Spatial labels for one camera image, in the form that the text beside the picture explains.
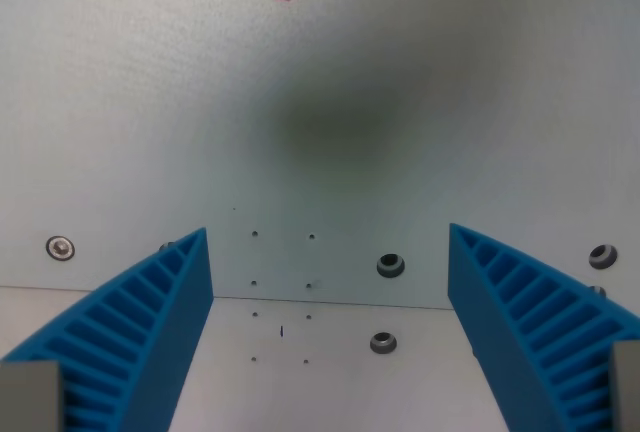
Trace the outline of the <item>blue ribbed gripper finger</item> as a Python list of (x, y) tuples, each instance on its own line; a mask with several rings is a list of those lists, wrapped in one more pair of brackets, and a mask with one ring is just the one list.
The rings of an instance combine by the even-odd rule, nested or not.
[(509, 430), (612, 430), (610, 351), (638, 338), (638, 316), (458, 224), (448, 297)]
[(200, 228), (98, 287), (2, 361), (60, 366), (69, 431), (166, 431), (213, 300)]

